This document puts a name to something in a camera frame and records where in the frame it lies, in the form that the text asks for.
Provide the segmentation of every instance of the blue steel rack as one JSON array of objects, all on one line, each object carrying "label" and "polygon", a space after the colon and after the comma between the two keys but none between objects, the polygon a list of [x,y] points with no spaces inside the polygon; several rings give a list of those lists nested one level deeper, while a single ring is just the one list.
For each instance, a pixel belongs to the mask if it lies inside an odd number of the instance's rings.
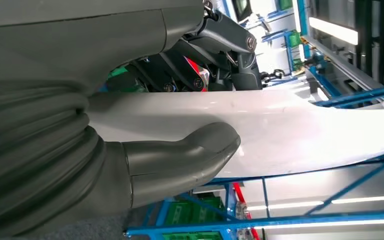
[{"label": "blue steel rack", "polygon": [[[285,216],[285,217],[270,217],[268,212],[267,218],[258,218],[258,219],[248,219],[248,220],[239,220],[235,218],[235,204],[236,197],[232,188],[231,183],[252,181],[252,180],[262,180],[263,182],[263,191],[264,191],[264,202],[268,206],[268,195],[265,188],[265,180],[270,178],[279,178],[290,175],[298,175],[305,173],[314,173],[322,172],[334,169],[343,169],[343,168],[353,168],[364,165],[379,165],[374,170],[370,171],[366,175],[362,176],[355,182],[351,183],[349,186],[335,193],[331,197],[327,198],[324,201],[324,204],[318,205],[305,213],[304,215],[298,216]],[[219,214],[226,218],[226,221],[223,222],[210,222],[202,224],[185,224],[185,225],[163,225],[171,199],[166,199],[162,203],[162,207],[159,211],[156,225],[147,226],[148,219],[147,217],[143,226],[139,227],[130,227],[126,231],[128,237],[135,235],[148,235],[152,240],[162,239],[162,234],[168,233],[188,233],[188,232],[220,232],[224,240],[234,239],[233,230],[242,229],[242,228],[252,228],[252,227],[264,227],[264,226],[284,226],[284,225],[295,225],[295,224],[311,224],[311,223],[332,223],[332,222],[343,222],[343,221],[370,221],[370,220],[384,220],[384,211],[364,211],[364,212],[348,212],[344,214],[341,213],[330,213],[330,214],[313,214],[314,212],[320,211],[330,205],[333,200],[336,200],[349,191],[355,189],[362,183],[366,182],[371,177],[380,173],[384,170],[384,155],[376,157],[371,160],[367,160],[360,163],[355,163],[347,166],[334,167],[329,169],[314,170],[309,172],[300,172],[300,173],[289,173],[281,175],[271,175],[271,176],[256,176],[256,177],[237,177],[237,178],[215,178],[212,182],[207,185],[224,185],[226,187],[226,201],[225,205],[227,212],[220,212],[218,209],[214,209],[211,206],[201,202],[198,199],[194,199],[190,196],[186,196],[187,199],[200,204],[203,207],[208,207],[211,210],[216,210]]]}]

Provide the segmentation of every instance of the metal rail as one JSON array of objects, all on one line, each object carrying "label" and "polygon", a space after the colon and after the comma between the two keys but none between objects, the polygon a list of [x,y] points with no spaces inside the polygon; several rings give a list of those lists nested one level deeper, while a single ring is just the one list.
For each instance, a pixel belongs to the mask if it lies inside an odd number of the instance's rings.
[{"label": "metal rail", "polygon": [[315,47],[318,51],[323,53],[326,57],[330,58],[332,64],[335,65],[340,71],[347,75],[351,80],[353,80],[357,85],[359,85],[363,90],[370,91],[378,88],[382,88],[383,85],[379,82],[373,80],[370,76],[365,74],[362,70],[356,68],[354,65],[350,64],[345,59],[342,59],[340,56],[334,54],[329,48],[321,44],[320,42],[314,40],[308,35],[302,36],[310,45]]}]

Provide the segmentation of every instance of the ceiling light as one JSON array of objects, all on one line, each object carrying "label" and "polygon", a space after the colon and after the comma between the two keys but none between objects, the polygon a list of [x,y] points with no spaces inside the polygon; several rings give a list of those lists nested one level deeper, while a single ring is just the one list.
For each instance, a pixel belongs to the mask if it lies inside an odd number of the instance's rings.
[{"label": "ceiling light", "polygon": [[352,29],[339,26],[327,21],[323,21],[314,17],[309,17],[308,22],[311,27],[322,32],[330,34],[338,39],[344,40],[352,45],[357,45],[359,42],[359,33]]},{"label": "ceiling light", "polygon": [[[317,206],[322,205],[322,201],[305,201],[305,202],[296,202],[296,203],[285,203],[285,204],[274,204],[269,205],[268,209],[290,209],[290,208],[299,208],[299,207],[309,207],[309,206]],[[249,206],[246,208],[248,211],[255,211],[255,210],[265,210],[265,205],[259,205],[259,206]]]},{"label": "ceiling light", "polygon": [[292,0],[292,7],[293,7],[293,16],[295,17],[295,29],[298,33],[300,33],[301,32],[300,11],[298,10],[297,0]]},{"label": "ceiling light", "polygon": [[373,202],[373,201],[384,201],[384,196],[338,199],[338,200],[333,200],[332,203],[333,204],[349,204],[349,203],[361,203],[361,202]]},{"label": "ceiling light", "polygon": [[299,58],[301,59],[301,62],[304,62],[306,60],[306,57],[304,55],[304,45],[300,44],[298,45],[299,50]]},{"label": "ceiling light", "polygon": [[369,225],[369,224],[384,224],[384,219],[281,224],[281,225],[255,226],[254,229],[292,229],[292,228],[333,227],[333,226],[351,226],[351,225]]}]

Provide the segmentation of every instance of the gray robot arm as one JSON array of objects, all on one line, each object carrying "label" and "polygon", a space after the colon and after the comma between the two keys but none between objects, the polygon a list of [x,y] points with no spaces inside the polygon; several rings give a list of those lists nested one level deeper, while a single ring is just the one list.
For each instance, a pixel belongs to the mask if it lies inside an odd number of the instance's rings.
[{"label": "gray robot arm", "polygon": [[171,48],[202,17],[201,0],[0,0],[0,236],[119,214],[219,172],[240,144],[228,124],[104,142],[84,113],[109,71]]}]

